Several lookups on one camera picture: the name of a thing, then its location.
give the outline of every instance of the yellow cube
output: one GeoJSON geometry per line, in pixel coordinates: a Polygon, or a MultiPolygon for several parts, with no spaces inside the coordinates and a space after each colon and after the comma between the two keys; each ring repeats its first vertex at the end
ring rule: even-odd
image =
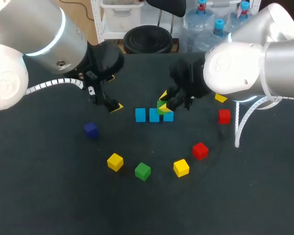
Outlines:
{"type": "Polygon", "coordinates": [[[190,172],[190,167],[187,165],[185,159],[177,161],[173,164],[173,170],[178,177],[187,175],[190,172]]]}
{"type": "Polygon", "coordinates": [[[226,97],[224,97],[223,95],[217,94],[217,93],[216,93],[215,99],[221,103],[224,103],[227,100],[226,97]]]}
{"type": "Polygon", "coordinates": [[[119,156],[118,154],[114,153],[107,160],[107,163],[108,163],[108,167],[110,167],[116,172],[121,168],[121,166],[123,166],[123,158],[119,156]]]}

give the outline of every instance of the screw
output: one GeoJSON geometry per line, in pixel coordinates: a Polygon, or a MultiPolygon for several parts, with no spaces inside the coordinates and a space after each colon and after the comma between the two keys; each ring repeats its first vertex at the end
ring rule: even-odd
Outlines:
{"type": "Polygon", "coordinates": [[[59,67],[63,67],[63,66],[66,65],[66,63],[67,63],[67,62],[65,62],[64,60],[60,60],[60,61],[57,62],[57,66],[59,66],[59,67]]]}
{"type": "Polygon", "coordinates": [[[79,80],[83,80],[83,79],[84,79],[84,74],[83,74],[82,72],[80,72],[80,73],[78,74],[78,79],[79,79],[79,80]]]}

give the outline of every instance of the white cable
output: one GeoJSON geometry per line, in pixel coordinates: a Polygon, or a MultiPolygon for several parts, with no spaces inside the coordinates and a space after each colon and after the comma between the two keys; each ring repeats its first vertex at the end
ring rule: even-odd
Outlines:
{"type": "Polygon", "coordinates": [[[235,109],[235,135],[239,129],[239,118],[240,118],[240,103],[236,102],[236,109],[235,109]]]}
{"type": "Polygon", "coordinates": [[[268,97],[264,97],[260,100],[258,100],[256,103],[254,103],[250,108],[249,110],[246,112],[246,114],[244,115],[240,125],[239,125],[239,128],[238,128],[238,131],[236,132],[236,135],[235,135],[235,147],[238,148],[240,147],[240,137],[241,137],[241,134],[242,134],[242,131],[243,131],[243,128],[248,120],[248,118],[250,117],[250,115],[263,103],[267,102],[269,99],[268,97]]]}
{"type": "Polygon", "coordinates": [[[57,85],[57,84],[64,84],[64,83],[71,83],[71,84],[75,84],[77,85],[80,89],[83,89],[84,88],[84,84],[82,81],[80,80],[77,80],[77,79],[74,79],[74,78],[59,78],[59,79],[55,79],[55,80],[52,80],[52,81],[48,81],[48,82],[43,82],[41,84],[38,84],[34,87],[31,87],[31,88],[28,88],[26,90],[26,93],[25,95],[27,94],[31,94],[33,92],[36,92],[36,91],[39,91],[43,88],[46,88],[46,87],[51,87],[53,85],[57,85]]]}
{"type": "MultiPolygon", "coordinates": [[[[280,99],[290,99],[290,100],[294,100],[294,98],[292,97],[282,97],[282,96],[272,96],[273,99],[276,100],[280,100],[280,99]]],[[[237,127],[237,123],[238,123],[238,116],[239,116],[239,104],[236,103],[236,113],[235,113],[235,147],[238,148],[240,147],[240,137],[243,131],[243,128],[248,120],[248,118],[250,117],[250,115],[263,103],[266,103],[267,101],[269,101],[270,99],[268,97],[264,97],[260,100],[258,100],[256,103],[254,103],[249,110],[246,112],[246,114],[244,115],[240,125],[238,126],[238,129],[236,129],[237,127]]]]}

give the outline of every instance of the light blue cube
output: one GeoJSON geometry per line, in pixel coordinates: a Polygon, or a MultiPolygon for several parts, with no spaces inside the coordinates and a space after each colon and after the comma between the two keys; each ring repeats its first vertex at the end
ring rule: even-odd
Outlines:
{"type": "Polygon", "coordinates": [[[163,121],[173,121],[174,120],[174,112],[168,112],[163,115],[163,121]]]}
{"type": "Polygon", "coordinates": [[[146,109],[135,109],[135,119],[136,122],[146,122],[146,109]]]}
{"type": "Polygon", "coordinates": [[[149,109],[149,122],[159,122],[160,117],[157,109],[149,109]]]}

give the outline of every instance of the red cube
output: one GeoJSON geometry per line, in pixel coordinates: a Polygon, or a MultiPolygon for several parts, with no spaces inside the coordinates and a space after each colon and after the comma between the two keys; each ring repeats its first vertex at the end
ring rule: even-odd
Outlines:
{"type": "Polygon", "coordinates": [[[229,124],[231,120],[231,113],[228,109],[220,109],[218,114],[219,124],[229,124]]]}
{"type": "Polygon", "coordinates": [[[208,156],[209,149],[203,144],[199,143],[196,144],[193,147],[193,155],[198,159],[198,160],[203,160],[208,156]]]}

